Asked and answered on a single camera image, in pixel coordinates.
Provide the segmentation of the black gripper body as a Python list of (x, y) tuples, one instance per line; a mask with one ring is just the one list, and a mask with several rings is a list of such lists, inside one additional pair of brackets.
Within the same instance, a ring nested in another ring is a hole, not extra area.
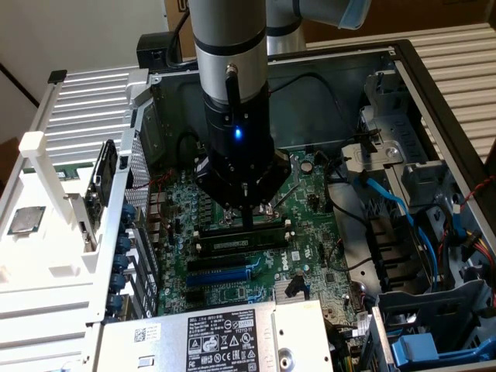
[(201, 189), (223, 208), (267, 204), (291, 174), (289, 153), (270, 134), (268, 88), (237, 106), (203, 95), (208, 127)]

